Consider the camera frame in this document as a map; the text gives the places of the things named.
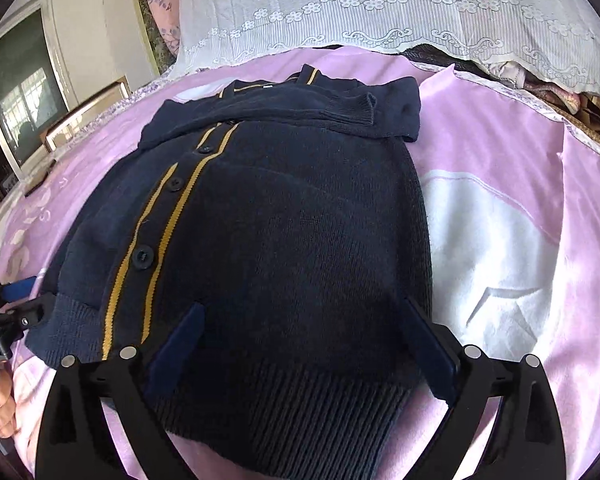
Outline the person's left hand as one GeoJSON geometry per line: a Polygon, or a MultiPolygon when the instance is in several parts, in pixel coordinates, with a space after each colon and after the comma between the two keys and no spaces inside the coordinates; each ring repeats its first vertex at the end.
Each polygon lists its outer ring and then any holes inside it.
{"type": "Polygon", "coordinates": [[[12,376],[0,368],[0,439],[11,438],[16,432],[16,404],[12,396],[12,376]]]}

